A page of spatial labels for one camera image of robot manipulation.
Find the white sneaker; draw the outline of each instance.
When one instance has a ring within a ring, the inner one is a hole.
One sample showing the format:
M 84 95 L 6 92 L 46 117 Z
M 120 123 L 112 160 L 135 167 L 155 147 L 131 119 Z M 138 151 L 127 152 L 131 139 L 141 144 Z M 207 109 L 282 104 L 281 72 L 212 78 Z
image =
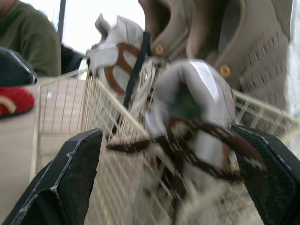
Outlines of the white sneaker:
M 86 55 L 90 60 L 90 73 L 98 77 L 110 93 L 123 104 L 127 84 L 140 54 L 143 30 L 137 23 L 124 17 L 117 16 L 116 21 L 116 24 L 110 24 L 100 14 L 95 26 L 102 34 L 101 41 L 88 50 Z M 115 107 L 110 105 L 111 103 L 108 102 L 100 107 L 100 112 L 96 112 L 100 115 L 99 123 L 108 131 L 112 130 L 113 120 L 116 121 L 120 115 Z

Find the red object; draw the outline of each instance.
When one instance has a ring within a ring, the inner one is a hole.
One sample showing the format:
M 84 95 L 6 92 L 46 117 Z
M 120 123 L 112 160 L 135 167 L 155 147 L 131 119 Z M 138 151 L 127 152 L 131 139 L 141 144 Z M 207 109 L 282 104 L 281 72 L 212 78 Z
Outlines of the red object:
M 0 87 L 0 117 L 14 116 L 31 110 L 34 96 L 23 88 Z

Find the brown stripe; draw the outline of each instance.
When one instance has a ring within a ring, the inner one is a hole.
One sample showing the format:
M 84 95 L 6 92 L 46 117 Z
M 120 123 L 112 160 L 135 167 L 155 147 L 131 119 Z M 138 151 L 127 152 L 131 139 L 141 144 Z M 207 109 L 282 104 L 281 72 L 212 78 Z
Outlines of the brown stripe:
M 124 52 L 128 51 L 131 54 L 133 54 L 134 56 L 138 57 L 138 55 L 140 54 L 139 49 L 137 49 L 136 47 L 132 46 L 132 45 L 128 45 L 126 43 L 119 43 L 117 44 L 117 48 L 119 50 L 119 55 L 118 55 L 118 60 L 116 62 L 115 65 L 113 65 L 112 67 L 106 67 L 105 68 L 105 77 L 107 79 L 107 83 L 110 85 L 110 87 L 119 95 L 124 94 L 124 91 L 122 90 L 122 88 L 118 85 L 118 83 L 116 82 L 116 80 L 114 79 L 113 76 L 113 68 L 115 66 L 120 67 L 123 71 L 125 71 L 129 76 L 131 76 L 132 73 L 132 68 L 131 66 L 126 62 L 125 58 L 124 58 Z

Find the wooden table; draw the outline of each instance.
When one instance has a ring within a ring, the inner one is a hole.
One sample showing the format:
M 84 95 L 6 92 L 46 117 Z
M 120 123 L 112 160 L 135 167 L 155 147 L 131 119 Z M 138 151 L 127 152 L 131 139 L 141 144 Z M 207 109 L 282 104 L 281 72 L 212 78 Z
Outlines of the wooden table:
M 26 87 L 35 95 L 39 78 Z M 29 184 L 35 109 L 24 115 L 0 120 L 0 223 L 10 213 Z

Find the gold button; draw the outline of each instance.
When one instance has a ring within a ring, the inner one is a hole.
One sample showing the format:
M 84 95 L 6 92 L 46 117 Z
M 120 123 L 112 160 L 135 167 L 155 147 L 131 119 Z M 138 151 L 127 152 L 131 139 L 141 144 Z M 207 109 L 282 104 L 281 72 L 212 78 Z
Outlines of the gold button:
M 228 65 L 222 65 L 220 68 L 220 73 L 223 77 L 228 77 L 231 73 Z
M 164 53 L 164 47 L 163 47 L 162 44 L 158 44 L 156 46 L 156 53 L 159 54 L 159 55 L 161 55 L 162 53 Z

